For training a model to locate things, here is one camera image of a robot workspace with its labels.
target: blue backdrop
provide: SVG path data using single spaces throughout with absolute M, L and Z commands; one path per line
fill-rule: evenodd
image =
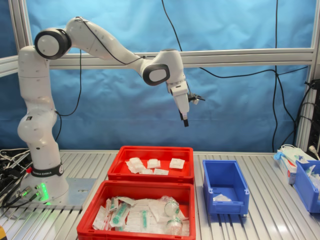
M 184 51 L 274 48 L 275 0 L 165 0 Z M 33 38 L 45 28 L 63 28 L 75 16 L 99 24 L 133 52 L 158 52 L 178 44 L 161 0 L 121 1 L 28 0 Z M 309 48 L 315 0 L 279 1 L 278 48 Z M 0 18 L 8 29 L 10 16 Z M 1 56 L 12 51 L 13 35 L 0 32 Z M 284 73 L 303 66 L 279 66 Z M 249 74 L 272 66 L 214 67 L 220 76 Z M 151 87 L 133 70 L 83 70 L 77 111 L 63 117 L 61 149 L 119 149 L 123 145 L 185 146 L 197 151 L 270 152 L 275 129 L 272 100 L 275 75 L 219 79 L 198 68 L 186 68 L 191 91 L 206 101 L 191 105 L 184 128 L 165 84 Z M 73 111 L 79 94 L 79 70 L 51 70 L 52 95 L 61 114 Z M 281 75 L 285 102 L 295 116 L 304 93 L 307 69 Z M 279 147 L 293 130 L 276 92 Z M 0 79 L 0 147 L 22 147 L 17 127 L 26 107 L 15 75 Z M 56 136 L 59 121 L 53 128 Z

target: metal table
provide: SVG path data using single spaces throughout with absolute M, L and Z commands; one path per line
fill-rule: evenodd
M 65 174 L 97 178 L 86 209 L 118 151 L 62 150 Z M 197 240 L 320 240 L 320 215 L 310 215 L 295 189 L 272 158 L 272 153 L 195 152 Z M 250 190 L 246 217 L 219 214 L 208 218 L 203 197 L 203 159 L 234 160 L 240 165 Z M 0 225 L 9 240 L 77 239 L 77 225 L 84 211 L 18 208 L 0 213 Z

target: green led light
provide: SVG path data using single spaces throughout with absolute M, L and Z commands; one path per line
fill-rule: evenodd
M 41 199 L 42 201 L 46 201 L 49 199 L 48 191 L 46 188 L 46 185 L 44 183 L 41 183 L 42 191 L 43 191 L 43 198 Z

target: metal beam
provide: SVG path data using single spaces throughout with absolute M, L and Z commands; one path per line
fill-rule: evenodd
M 138 52 L 138 56 L 152 59 L 158 52 Z M 266 66 L 266 65 L 311 65 L 313 48 L 243 49 L 181 52 L 185 68 Z M 80 54 L 67 54 L 50 63 L 52 69 L 78 69 Z M 84 69 L 129 69 L 115 59 L 102 60 L 90 54 L 82 55 Z
M 18 72 L 18 56 L 0 58 L 0 78 Z
M 26 0 L 8 0 L 16 49 L 33 45 Z
M 311 47 L 314 49 L 311 67 L 309 68 L 309 73 L 307 77 L 307 82 L 309 83 L 313 79 L 320 78 L 320 57 L 319 57 L 319 46 L 320 45 L 320 1 L 316 1 L 315 7 L 315 16 L 314 16 L 314 25 L 313 25 L 313 34 L 312 34 L 312 43 Z M 311 89 L 308 96 L 305 98 L 305 102 L 314 103 L 316 100 L 317 91 Z M 314 106 L 312 104 L 305 104 L 301 111 L 301 116 L 305 116 L 309 119 L 313 118 Z M 301 118 L 296 145 L 301 148 L 303 151 L 307 151 L 309 136 L 311 130 L 311 122 L 306 118 Z

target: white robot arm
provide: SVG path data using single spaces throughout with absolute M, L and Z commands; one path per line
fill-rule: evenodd
M 39 198 L 34 200 L 39 203 L 56 199 L 68 191 L 59 147 L 52 135 L 57 114 L 51 94 L 49 63 L 61 58 L 71 47 L 103 60 L 116 59 L 137 71 L 148 85 L 166 82 L 185 127 L 188 126 L 189 102 L 197 104 L 202 100 L 194 93 L 188 94 L 183 62 L 175 49 L 162 50 L 154 59 L 139 57 L 109 32 L 79 16 L 71 19 L 65 29 L 41 31 L 34 46 L 22 48 L 18 56 L 20 92 L 27 106 L 18 135 L 27 143 L 33 162 L 32 172 L 21 182 L 21 189 L 31 187 L 33 192 L 39 191 Z

